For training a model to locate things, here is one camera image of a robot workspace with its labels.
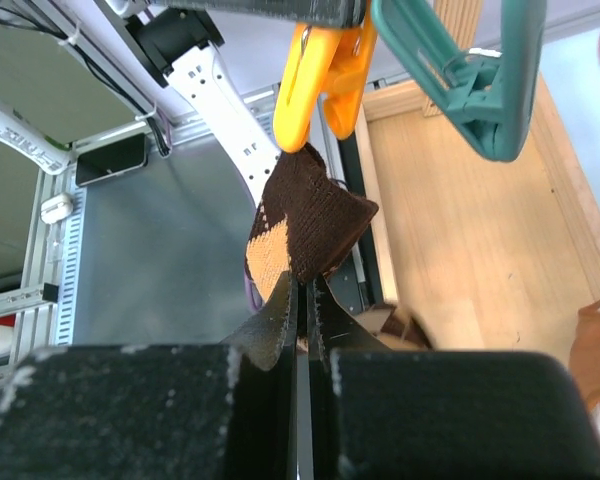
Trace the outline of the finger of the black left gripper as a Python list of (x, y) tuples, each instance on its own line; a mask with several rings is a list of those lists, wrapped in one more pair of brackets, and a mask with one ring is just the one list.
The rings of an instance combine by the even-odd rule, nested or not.
[(256, 15), (326, 28), (359, 26), (367, 10), (363, 0), (163, 0), (154, 4)]

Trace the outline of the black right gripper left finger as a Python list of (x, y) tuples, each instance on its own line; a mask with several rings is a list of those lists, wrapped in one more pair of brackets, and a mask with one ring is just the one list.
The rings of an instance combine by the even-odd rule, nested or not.
[(0, 479), (292, 479), (299, 285), (216, 344), (46, 347), (0, 397)]

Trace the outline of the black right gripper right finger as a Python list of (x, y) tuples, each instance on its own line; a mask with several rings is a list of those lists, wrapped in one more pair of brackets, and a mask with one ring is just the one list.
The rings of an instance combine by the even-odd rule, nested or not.
[(396, 351), (306, 289), (318, 479), (600, 479), (573, 378), (525, 351)]

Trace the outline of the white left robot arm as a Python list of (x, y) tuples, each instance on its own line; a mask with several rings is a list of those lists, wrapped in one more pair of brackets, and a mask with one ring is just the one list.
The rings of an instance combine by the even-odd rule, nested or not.
[(296, 348), (309, 358), (314, 474), (352, 473), (339, 359), (378, 344), (327, 276), (377, 212), (327, 176), (307, 142), (310, 111), (272, 142), (214, 46), (193, 47), (168, 83), (189, 95), (243, 175), (257, 212), (247, 271), (262, 309), (216, 344), (44, 347), (0, 398), (0, 479), (288, 479), (294, 473)]

